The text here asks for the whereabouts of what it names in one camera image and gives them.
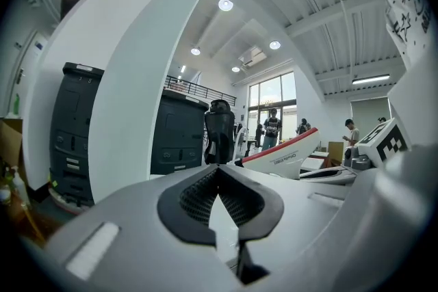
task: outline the white panel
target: white panel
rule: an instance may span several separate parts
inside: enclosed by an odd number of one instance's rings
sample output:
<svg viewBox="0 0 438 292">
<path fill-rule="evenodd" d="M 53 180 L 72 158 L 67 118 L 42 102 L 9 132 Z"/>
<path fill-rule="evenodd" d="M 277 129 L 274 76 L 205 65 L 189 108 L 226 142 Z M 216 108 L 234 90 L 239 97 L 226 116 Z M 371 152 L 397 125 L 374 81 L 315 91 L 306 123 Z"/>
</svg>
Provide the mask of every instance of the white panel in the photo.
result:
<svg viewBox="0 0 438 292">
<path fill-rule="evenodd" d="M 23 122 L 29 186 L 47 182 L 53 106 L 66 62 L 105 69 L 128 26 L 150 0 L 81 0 L 57 26 L 31 83 Z"/>
<path fill-rule="evenodd" d="M 152 0 L 119 42 L 94 101 L 89 135 L 95 202 L 149 179 L 166 73 L 198 0 Z"/>
<path fill-rule="evenodd" d="M 388 94 L 391 108 L 412 144 L 431 145 L 438 140 L 438 60 L 434 47 L 412 67 Z"/>
</svg>

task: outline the man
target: man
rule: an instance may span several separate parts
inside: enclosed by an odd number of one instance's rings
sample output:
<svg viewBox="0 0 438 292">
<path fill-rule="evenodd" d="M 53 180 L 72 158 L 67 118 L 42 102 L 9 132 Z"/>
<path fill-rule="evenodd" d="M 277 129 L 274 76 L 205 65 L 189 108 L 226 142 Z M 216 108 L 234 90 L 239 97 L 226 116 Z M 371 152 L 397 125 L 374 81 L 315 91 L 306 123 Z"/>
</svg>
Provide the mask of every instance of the man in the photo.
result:
<svg viewBox="0 0 438 292">
<path fill-rule="evenodd" d="M 304 134 L 306 131 L 309 131 L 311 128 L 310 123 L 307 123 L 307 119 L 303 118 L 301 120 L 301 124 L 298 126 L 298 128 L 296 129 L 296 133 L 298 135 Z"/>
<path fill-rule="evenodd" d="M 343 136 L 342 139 L 348 141 L 349 146 L 354 146 L 359 141 L 359 130 L 351 119 L 345 121 L 345 126 L 351 130 L 351 135 L 350 137 Z"/>
<path fill-rule="evenodd" d="M 281 120 L 276 117 L 276 109 L 271 109 L 270 118 L 265 120 L 264 126 L 266 129 L 265 139 L 263 141 L 262 151 L 276 146 L 276 140 L 279 137 L 279 133 L 283 125 Z"/>
</svg>

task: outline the window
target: window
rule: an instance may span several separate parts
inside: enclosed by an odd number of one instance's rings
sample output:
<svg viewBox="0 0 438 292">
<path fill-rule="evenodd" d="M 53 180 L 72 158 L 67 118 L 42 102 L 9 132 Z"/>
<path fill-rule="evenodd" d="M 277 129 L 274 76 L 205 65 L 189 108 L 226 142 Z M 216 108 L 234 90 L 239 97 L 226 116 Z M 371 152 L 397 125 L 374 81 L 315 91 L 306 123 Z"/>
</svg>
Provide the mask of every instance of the window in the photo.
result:
<svg viewBox="0 0 438 292">
<path fill-rule="evenodd" d="M 250 87 L 248 113 L 249 135 L 255 136 L 258 123 L 264 123 L 272 108 L 277 109 L 277 117 L 283 121 L 281 139 L 296 136 L 296 91 L 293 72 L 255 84 Z"/>
<path fill-rule="evenodd" d="M 295 75 L 293 72 L 281 76 L 281 89 L 283 91 L 283 101 L 296 99 Z"/>
<path fill-rule="evenodd" d="M 257 119 L 259 117 L 258 111 L 251 111 L 248 114 L 248 132 L 249 136 L 255 137 L 255 130 L 257 129 Z"/>
<path fill-rule="evenodd" d="M 249 106 L 257 106 L 259 104 L 259 85 L 253 85 L 250 88 L 250 100 L 249 100 Z"/>
<path fill-rule="evenodd" d="M 281 101 L 280 77 L 260 83 L 260 105 Z"/>
</svg>

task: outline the black railing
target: black railing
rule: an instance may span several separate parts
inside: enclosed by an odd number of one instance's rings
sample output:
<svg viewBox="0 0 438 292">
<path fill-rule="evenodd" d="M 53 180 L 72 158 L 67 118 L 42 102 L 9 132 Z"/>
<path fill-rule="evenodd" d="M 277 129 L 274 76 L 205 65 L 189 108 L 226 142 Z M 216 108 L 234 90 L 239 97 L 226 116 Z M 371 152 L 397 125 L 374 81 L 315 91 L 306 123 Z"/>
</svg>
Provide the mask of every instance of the black railing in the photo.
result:
<svg viewBox="0 0 438 292">
<path fill-rule="evenodd" d="M 206 98 L 207 100 L 225 100 L 230 106 L 235 106 L 235 97 L 218 92 L 217 90 L 203 87 L 201 85 L 184 81 L 175 77 L 167 76 L 164 82 L 164 87 L 184 94 L 194 95 L 200 98 Z"/>
</svg>

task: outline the printed shirt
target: printed shirt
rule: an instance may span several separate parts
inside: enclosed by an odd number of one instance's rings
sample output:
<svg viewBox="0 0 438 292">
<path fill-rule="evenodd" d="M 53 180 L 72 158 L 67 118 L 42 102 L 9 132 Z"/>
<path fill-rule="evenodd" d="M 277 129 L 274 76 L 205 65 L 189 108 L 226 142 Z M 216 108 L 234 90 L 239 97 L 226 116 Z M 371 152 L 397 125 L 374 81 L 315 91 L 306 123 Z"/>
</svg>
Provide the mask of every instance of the printed shirt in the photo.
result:
<svg viewBox="0 0 438 292">
<path fill-rule="evenodd" d="M 269 118 L 265 121 L 266 136 L 277 137 L 278 129 L 281 128 L 281 121 L 278 118 Z"/>
</svg>

